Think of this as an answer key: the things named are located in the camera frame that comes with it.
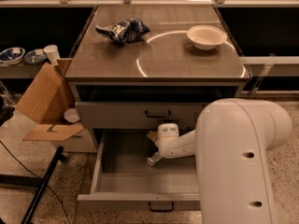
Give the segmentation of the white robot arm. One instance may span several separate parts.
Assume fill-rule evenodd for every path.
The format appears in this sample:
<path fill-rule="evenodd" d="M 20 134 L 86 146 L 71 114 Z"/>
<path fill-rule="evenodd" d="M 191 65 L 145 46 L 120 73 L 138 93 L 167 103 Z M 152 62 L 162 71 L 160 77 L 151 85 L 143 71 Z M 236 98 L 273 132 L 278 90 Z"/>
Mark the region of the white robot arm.
<path fill-rule="evenodd" d="M 278 224 L 266 152 L 291 132 L 289 113 L 276 103 L 220 99 L 203 109 L 191 132 L 160 125 L 148 163 L 195 157 L 203 224 Z"/>

